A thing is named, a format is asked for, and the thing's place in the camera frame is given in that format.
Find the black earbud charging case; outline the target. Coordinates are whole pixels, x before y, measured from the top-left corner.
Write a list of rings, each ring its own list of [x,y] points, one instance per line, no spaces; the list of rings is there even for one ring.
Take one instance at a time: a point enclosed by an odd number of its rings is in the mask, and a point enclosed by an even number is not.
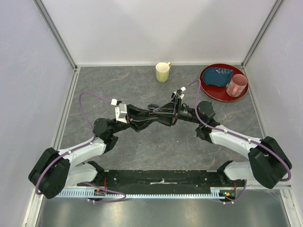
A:
[[[159,106],[156,105],[156,104],[149,104],[148,105],[148,109],[150,109],[150,110],[154,110],[154,109],[157,109],[157,108],[159,108]]]

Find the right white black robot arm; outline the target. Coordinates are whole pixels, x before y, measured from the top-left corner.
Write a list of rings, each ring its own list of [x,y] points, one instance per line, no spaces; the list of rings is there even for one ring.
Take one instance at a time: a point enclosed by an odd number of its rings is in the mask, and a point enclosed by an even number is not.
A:
[[[222,186],[236,180],[256,180],[272,189],[291,177],[292,164],[274,138],[249,137],[226,128],[214,120],[210,102],[197,102],[195,108],[190,108],[175,97],[162,107],[149,105],[148,108],[153,114],[166,117],[170,124],[176,120],[197,123],[196,135],[201,140],[227,147],[247,159],[246,162],[227,161],[221,166],[217,181]]]

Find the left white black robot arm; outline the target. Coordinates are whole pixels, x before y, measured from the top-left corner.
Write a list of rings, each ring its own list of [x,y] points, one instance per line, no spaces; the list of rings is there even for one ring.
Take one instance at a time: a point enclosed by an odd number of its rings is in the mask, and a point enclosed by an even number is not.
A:
[[[71,148],[47,148],[28,176],[35,186],[35,193],[52,199],[66,186],[82,182],[101,185],[103,173],[86,161],[112,150],[118,140],[115,133],[129,128],[139,132],[157,121],[160,117],[156,113],[157,108],[158,105],[151,104],[144,110],[119,103],[115,107],[114,119],[95,120],[91,139]]]

